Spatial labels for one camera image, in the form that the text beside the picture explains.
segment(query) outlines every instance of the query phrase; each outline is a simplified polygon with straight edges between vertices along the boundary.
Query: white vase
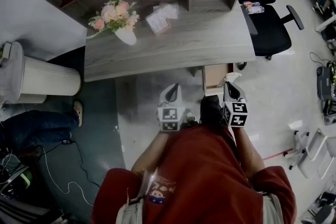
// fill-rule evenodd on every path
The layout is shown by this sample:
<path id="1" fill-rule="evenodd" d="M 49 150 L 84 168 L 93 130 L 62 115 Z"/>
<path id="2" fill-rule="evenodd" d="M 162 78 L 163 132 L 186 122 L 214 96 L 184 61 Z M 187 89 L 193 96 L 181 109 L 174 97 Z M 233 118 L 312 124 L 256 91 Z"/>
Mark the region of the white vase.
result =
<path id="1" fill-rule="evenodd" d="M 137 37 L 135 36 L 133 31 L 128 31 L 126 28 L 119 28 L 114 32 L 117 37 L 128 45 L 134 45 L 137 41 Z"/>

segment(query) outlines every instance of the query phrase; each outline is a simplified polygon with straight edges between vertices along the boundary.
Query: shoe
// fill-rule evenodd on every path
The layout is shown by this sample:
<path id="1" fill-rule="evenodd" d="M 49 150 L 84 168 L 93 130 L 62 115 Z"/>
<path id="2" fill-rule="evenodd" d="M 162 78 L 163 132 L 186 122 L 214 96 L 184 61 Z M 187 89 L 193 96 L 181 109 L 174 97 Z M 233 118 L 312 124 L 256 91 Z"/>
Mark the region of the shoe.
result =
<path id="1" fill-rule="evenodd" d="M 73 107 L 74 107 L 74 111 L 78 115 L 78 119 L 79 119 L 78 127 L 81 127 L 83 123 L 83 105 L 81 104 L 81 102 L 75 101 L 73 104 Z"/>
<path id="2" fill-rule="evenodd" d="M 196 121 L 196 116 L 191 110 L 185 110 L 184 112 L 184 120 L 189 123 L 190 121 Z"/>

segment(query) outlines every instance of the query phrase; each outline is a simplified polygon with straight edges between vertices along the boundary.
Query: white wall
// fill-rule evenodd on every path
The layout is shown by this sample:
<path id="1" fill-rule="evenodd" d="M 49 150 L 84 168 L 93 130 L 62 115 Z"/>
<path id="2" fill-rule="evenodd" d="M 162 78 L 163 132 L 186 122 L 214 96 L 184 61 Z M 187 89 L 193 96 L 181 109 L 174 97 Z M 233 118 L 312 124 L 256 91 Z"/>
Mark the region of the white wall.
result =
<path id="1" fill-rule="evenodd" d="M 45 0 L 0 0 L 0 44 L 21 41 L 25 55 L 50 60 L 85 45 L 86 29 Z"/>

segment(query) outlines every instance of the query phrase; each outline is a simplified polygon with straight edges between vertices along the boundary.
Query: dark green floor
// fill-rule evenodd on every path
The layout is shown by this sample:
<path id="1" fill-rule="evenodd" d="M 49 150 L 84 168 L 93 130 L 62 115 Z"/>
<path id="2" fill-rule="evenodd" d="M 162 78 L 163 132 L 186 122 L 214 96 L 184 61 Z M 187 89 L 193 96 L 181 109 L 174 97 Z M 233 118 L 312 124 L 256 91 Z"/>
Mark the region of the dark green floor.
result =
<path id="1" fill-rule="evenodd" d="M 51 63 L 77 69 L 83 76 L 85 49 L 80 48 L 51 60 Z M 77 141 L 84 157 L 84 168 L 90 180 L 101 185 L 106 172 L 115 167 L 125 167 L 121 150 L 120 135 L 117 131 L 118 116 L 116 91 L 113 79 L 83 83 L 81 91 L 74 97 L 49 96 L 47 101 L 38 105 L 25 105 L 26 110 L 67 112 L 72 109 L 74 100 L 83 104 L 83 125 L 73 130 L 72 139 Z M 46 150 L 57 144 L 47 145 Z M 80 169 L 80 155 L 75 144 L 62 145 L 47 154 L 50 173 L 64 191 L 68 191 L 68 182 L 77 182 L 84 191 L 87 201 L 93 204 L 98 187 L 87 181 L 85 172 Z M 59 207 L 72 214 L 76 219 L 89 223 L 92 207 L 82 198 L 81 190 L 70 184 L 70 193 L 65 195 L 51 181 L 45 159 L 40 167 L 46 183 L 54 195 Z"/>

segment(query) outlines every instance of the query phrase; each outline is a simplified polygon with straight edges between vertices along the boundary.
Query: blue jeans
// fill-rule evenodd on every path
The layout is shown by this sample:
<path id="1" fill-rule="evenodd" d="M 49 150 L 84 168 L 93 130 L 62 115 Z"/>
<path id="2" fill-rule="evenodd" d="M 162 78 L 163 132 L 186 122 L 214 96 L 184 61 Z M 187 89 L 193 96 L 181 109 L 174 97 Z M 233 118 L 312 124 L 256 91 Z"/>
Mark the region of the blue jeans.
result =
<path id="1" fill-rule="evenodd" d="M 68 113 L 32 110 L 3 121 L 6 146 L 14 154 L 44 143 L 70 139 L 70 128 L 78 127 L 75 111 Z"/>

